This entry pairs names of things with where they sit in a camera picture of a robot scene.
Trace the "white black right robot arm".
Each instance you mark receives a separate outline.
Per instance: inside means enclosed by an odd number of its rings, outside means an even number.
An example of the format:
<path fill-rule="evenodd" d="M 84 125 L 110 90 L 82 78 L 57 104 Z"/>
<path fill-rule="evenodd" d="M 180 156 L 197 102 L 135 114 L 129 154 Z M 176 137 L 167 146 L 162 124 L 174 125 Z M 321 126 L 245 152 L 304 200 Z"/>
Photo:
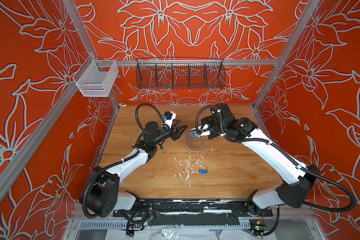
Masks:
<path fill-rule="evenodd" d="M 236 119 L 225 103 L 202 108 L 195 120 L 195 128 L 189 131 L 192 138 L 207 136 L 210 140 L 223 137 L 225 140 L 242 144 L 260 156 L 281 177 L 279 185 L 264 190 L 255 190 L 246 200 L 246 209 L 251 216 L 271 206 L 287 205 L 298 209 L 302 205 L 319 210 L 343 213 L 356 207 L 357 199 L 344 186 L 321 175 L 314 165 L 306 165 L 288 154 L 275 144 L 250 119 Z M 306 200 L 317 180 L 329 183 L 342 190 L 349 197 L 345 207 L 329 208 L 310 203 Z"/>

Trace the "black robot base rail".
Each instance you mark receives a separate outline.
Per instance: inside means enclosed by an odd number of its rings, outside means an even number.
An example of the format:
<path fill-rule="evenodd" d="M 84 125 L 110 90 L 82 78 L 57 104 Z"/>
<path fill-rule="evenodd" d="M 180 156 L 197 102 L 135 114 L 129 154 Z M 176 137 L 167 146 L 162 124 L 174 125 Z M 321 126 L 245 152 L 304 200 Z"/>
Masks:
<path fill-rule="evenodd" d="M 273 233 L 280 222 L 280 209 L 270 207 L 252 216 L 245 199 L 155 199 L 143 198 L 122 214 L 111 211 L 105 217 L 87 219 L 76 209 L 65 240 L 105 239 L 113 230 L 130 239 L 142 230 L 207 229 L 244 230 L 263 235 Z"/>

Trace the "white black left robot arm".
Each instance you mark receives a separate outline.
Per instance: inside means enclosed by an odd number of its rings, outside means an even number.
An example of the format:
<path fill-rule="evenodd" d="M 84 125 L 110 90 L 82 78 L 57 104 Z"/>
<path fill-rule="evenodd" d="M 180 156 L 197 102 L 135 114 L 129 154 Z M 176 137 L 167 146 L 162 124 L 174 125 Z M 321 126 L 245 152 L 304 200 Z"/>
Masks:
<path fill-rule="evenodd" d="M 173 111 L 161 114 L 151 104 L 148 104 L 161 118 L 160 123 L 151 121 L 142 125 L 136 119 L 140 128 L 140 135 L 132 146 L 132 152 L 127 156 L 106 167 L 95 167 L 85 183 L 79 202 L 84 215 L 93 219 L 105 218 L 111 212 L 130 211 L 136 208 L 138 196 L 133 193 L 120 193 L 122 181 L 133 171 L 148 163 L 167 139 L 178 140 L 187 126 L 180 126 L 181 120 Z"/>

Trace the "blue key tag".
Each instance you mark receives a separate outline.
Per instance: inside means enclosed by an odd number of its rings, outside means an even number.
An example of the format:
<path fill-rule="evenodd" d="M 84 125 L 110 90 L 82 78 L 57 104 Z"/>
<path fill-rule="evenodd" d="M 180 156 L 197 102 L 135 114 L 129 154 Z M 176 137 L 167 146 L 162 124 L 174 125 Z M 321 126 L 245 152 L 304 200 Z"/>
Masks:
<path fill-rule="evenodd" d="M 208 168 L 205 168 L 205 169 L 199 169 L 199 170 L 198 170 L 198 173 L 199 173 L 199 174 L 206 175 L 206 174 L 208 173 Z"/>

